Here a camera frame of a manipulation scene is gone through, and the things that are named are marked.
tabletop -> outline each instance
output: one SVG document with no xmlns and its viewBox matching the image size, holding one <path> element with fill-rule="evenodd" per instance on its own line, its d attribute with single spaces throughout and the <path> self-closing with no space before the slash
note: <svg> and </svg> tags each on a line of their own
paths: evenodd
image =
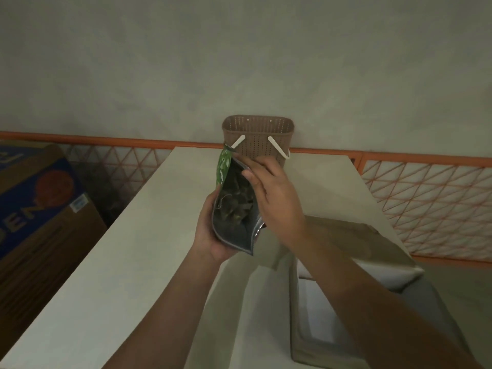
<svg viewBox="0 0 492 369">
<path fill-rule="evenodd" d="M 175 148 L 0 362 L 4 369 L 100 368 L 184 259 L 213 191 L 219 149 Z M 346 156 L 292 154 L 305 214 L 372 225 L 403 247 Z M 224 263 L 187 368 L 299 368 L 289 348 L 290 254 L 268 230 L 255 256 Z"/>
</svg>

forearm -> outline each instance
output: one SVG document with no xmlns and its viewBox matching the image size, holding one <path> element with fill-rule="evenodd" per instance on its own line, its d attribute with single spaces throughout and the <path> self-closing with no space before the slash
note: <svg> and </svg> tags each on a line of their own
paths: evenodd
<svg viewBox="0 0 492 369">
<path fill-rule="evenodd" d="M 371 367 L 479 367 L 335 246 L 304 236 L 290 247 Z"/>
<path fill-rule="evenodd" d="M 219 265 L 192 248 L 105 369 L 182 368 Z"/>
</svg>

cardboard box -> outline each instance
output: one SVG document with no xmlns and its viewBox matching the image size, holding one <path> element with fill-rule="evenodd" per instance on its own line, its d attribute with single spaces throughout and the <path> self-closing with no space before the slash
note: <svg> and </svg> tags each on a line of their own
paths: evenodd
<svg viewBox="0 0 492 369">
<path fill-rule="evenodd" d="M 105 231 L 58 146 L 0 142 L 0 359 Z"/>
<path fill-rule="evenodd" d="M 316 237 L 346 252 L 434 328 L 469 352 L 458 325 L 424 271 L 401 248 L 366 224 L 318 217 L 307 217 L 307 221 Z M 369 368 L 321 288 L 298 260 L 292 264 L 289 281 L 292 359 L 332 369 Z"/>
</svg>

white handle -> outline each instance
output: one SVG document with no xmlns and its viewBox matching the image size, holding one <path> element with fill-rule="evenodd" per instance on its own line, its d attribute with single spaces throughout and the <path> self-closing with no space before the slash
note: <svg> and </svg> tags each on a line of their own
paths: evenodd
<svg viewBox="0 0 492 369">
<path fill-rule="evenodd" d="M 246 139 L 246 136 L 244 135 L 241 135 L 239 136 L 239 138 L 236 140 L 236 142 L 234 142 L 231 146 L 231 148 L 235 149 L 238 147 L 238 145 L 243 142 L 244 140 Z M 274 138 L 272 136 L 268 136 L 268 141 L 270 141 L 272 143 L 272 145 L 274 146 L 274 148 L 277 149 L 277 151 L 280 153 L 281 156 L 283 156 L 285 159 L 290 159 L 290 149 L 287 150 L 287 152 L 289 153 L 289 155 L 287 156 L 282 148 L 279 146 L 279 144 L 274 140 Z"/>
</svg>

person's left hand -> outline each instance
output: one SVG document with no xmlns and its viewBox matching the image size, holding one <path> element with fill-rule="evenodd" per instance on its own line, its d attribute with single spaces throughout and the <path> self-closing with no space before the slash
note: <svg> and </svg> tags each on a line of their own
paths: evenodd
<svg viewBox="0 0 492 369">
<path fill-rule="evenodd" d="M 235 248 L 231 248 L 220 242 L 212 229 L 213 203 L 219 192 L 220 186 L 206 198 L 202 210 L 200 211 L 200 216 L 198 217 L 195 240 L 192 246 L 192 248 L 195 248 L 197 251 L 209 254 L 212 260 L 217 262 L 218 265 L 237 253 Z"/>
</svg>

